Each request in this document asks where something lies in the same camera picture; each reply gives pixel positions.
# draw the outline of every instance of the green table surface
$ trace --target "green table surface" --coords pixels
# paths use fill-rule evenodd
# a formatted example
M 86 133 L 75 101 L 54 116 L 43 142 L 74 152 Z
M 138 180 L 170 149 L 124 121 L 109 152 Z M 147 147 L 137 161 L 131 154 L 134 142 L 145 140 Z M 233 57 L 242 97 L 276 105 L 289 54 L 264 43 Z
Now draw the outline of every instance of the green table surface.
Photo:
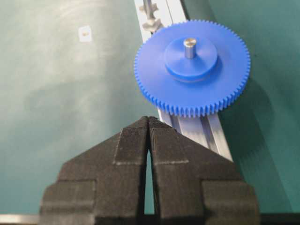
M 233 160 L 262 213 L 300 213 L 300 1 L 206 2 L 185 0 L 188 16 L 215 17 L 251 54 L 243 94 L 219 113 Z
M 261 212 L 300 212 L 300 1 L 203 3 L 185 0 L 188 16 L 214 15 L 252 58 L 244 93 L 219 114 L 233 159 Z M 133 0 L 5 0 L 0 25 L 0 213 L 38 213 L 63 162 L 157 110 L 133 75 Z M 89 43 L 79 42 L 85 25 Z M 153 213 L 150 170 L 145 201 Z
M 0 27 L 0 213 L 38 213 L 63 162 L 158 113 L 135 83 L 133 0 L 5 0 Z

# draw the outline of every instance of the metal pin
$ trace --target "metal pin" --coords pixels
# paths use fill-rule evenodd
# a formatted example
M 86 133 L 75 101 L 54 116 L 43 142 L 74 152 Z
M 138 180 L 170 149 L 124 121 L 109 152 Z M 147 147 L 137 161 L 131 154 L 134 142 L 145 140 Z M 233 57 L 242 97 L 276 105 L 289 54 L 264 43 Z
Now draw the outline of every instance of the metal pin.
M 155 19 L 154 15 L 153 15 L 153 8 L 152 8 L 152 1 L 151 0 L 143 0 L 144 2 L 144 10 L 146 12 L 147 15 L 147 19 Z
M 185 56 L 188 59 L 192 59 L 196 55 L 196 39 L 195 38 L 187 38 L 184 40 L 183 45 L 184 45 L 184 51 L 185 51 Z

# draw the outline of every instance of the white sticker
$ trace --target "white sticker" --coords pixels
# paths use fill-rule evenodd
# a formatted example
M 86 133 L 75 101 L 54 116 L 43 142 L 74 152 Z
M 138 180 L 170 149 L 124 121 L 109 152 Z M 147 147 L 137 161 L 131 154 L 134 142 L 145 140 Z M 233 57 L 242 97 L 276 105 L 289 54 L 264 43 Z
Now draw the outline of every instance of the white sticker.
M 84 26 L 78 28 L 78 35 L 80 42 L 91 42 L 92 41 L 92 30 L 90 26 Z

